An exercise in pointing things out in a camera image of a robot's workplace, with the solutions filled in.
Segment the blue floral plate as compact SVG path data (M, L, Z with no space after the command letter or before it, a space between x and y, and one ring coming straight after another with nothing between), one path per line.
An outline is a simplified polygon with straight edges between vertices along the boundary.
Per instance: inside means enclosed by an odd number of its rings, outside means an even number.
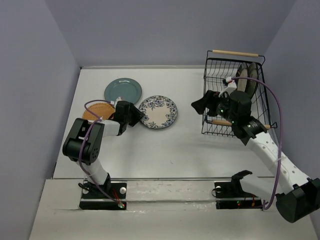
M177 105L168 97L153 95L144 99L138 107L144 114L141 123L154 130L171 126L178 116Z

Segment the teal ceramic plate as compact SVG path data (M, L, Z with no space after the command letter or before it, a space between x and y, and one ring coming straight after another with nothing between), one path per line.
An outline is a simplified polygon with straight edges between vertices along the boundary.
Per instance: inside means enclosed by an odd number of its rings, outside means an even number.
M124 101L136 104L142 96L141 85L132 78L118 78L109 83L104 90L106 101L116 101L121 98Z

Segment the orange woven plate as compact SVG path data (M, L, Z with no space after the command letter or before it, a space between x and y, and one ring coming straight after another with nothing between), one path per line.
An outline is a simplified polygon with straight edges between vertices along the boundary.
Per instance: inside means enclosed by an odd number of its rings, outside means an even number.
M91 104L88 107L88 110L84 111L82 118L85 120L94 121L97 119L97 117L94 115L96 114L99 118L108 120L114 112L115 108L111 104L106 102L98 102L95 104Z

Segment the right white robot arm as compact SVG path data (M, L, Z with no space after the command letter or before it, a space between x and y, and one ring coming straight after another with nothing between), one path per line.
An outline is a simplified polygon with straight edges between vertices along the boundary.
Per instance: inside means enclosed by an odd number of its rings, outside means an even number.
M319 178L312 179L299 170L282 152L281 145L272 142L267 128L251 115L252 102L247 93L235 90L224 96L209 90L191 106L199 115L208 110L208 116L227 120L234 136L254 152L275 177L272 188L255 181L252 175L234 180L230 190L235 196L254 194L262 199L264 210L275 204L280 215L290 223L320 208Z

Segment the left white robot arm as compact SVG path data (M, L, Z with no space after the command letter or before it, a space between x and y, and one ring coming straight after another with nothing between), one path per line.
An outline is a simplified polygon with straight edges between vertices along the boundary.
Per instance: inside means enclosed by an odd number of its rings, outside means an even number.
M104 137L121 136L127 126L134 127L145 114L131 102L120 100L111 103L114 112L103 119L96 116L94 121L76 118L62 146L62 153L75 162L93 184L93 191L104 198L111 191L110 174L99 160Z

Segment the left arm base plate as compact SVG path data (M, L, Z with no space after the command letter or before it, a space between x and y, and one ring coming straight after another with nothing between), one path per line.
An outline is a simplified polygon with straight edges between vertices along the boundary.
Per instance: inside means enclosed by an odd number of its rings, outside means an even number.
M79 208L81 210L124 211L127 209L126 182L111 182L111 188L107 193L111 198L105 196L91 182L79 182L78 186L81 188L81 197L79 201Z

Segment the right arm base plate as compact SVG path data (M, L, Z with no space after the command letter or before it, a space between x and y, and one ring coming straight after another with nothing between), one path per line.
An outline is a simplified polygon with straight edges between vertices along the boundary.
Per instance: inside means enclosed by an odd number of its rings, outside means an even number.
M211 191L218 210L262 209L260 197L244 192L241 186L230 182L215 182Z

